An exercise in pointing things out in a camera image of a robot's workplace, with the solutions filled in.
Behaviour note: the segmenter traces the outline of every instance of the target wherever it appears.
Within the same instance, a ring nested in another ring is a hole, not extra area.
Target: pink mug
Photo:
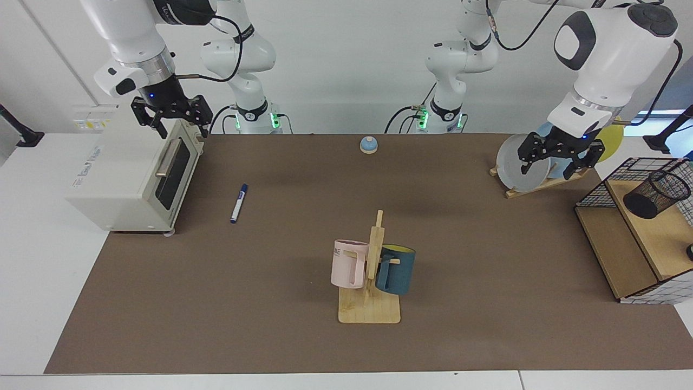
[[[360,289],[366,278],[368,244],[338,239],[332,256],[332,284],[345,289]]]

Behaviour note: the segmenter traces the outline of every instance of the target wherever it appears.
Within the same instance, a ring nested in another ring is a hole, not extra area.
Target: white table
[[[300,375],[41,375],[107,233],[64,199],[97,135],[47,135],[0,168],[0,389],[686,389],[691,371],[492,371]],[[598,166],[658,156],[626,139]],[[693,331],[693,303],[677,307]]]

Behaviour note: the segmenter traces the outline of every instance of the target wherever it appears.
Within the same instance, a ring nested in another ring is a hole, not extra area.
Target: label sticker
[[[94,163],[96,162],[96,160],[99,158],[99,156],[102,153],[103,153],[103,145],[98,145],[98,146],[94,147],[94,149],[89,154],[87,161],[85,161],[84,165],[82,165],[82,169],[80,170],[80,173],[77,173],[77,177],[72,182],[72,188],[82,187],[82,184],[84,184],[85,178],[89,175],[91,168],[94,166]]]

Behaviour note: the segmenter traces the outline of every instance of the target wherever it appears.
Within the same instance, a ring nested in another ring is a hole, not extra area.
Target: oven window
[[[173,160],[173,166],[171,167],[170,173],[167,177],[159,179],[159,186],[157,187],[156,197],[159,202],[167,209],[171,210],[173,205],[173,199],[175,198],[178,188],[180,187],[180,182],[183,180],[183,174],[185,173],[185,168],[188,166],[190,161],[190,149],[185,145],[185,142],[181,143],[180,149]]]

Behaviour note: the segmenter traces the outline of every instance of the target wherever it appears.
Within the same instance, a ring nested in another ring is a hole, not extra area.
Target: mug handle
[[[380,257],[380,274],[385,278],[385,288],[389,286],[389,278],[387,277],[389,273],[390,260],[394,259],[394,256],[386,253]]]
[[[354,251],[344,251],[344,254],[354,259],[354,261],[351,262],[351,271],[349,272],[349,275],[351,276],[349,278],[349,285],[354,287],[356,285],[356,266],[358,265],[359,254]]]

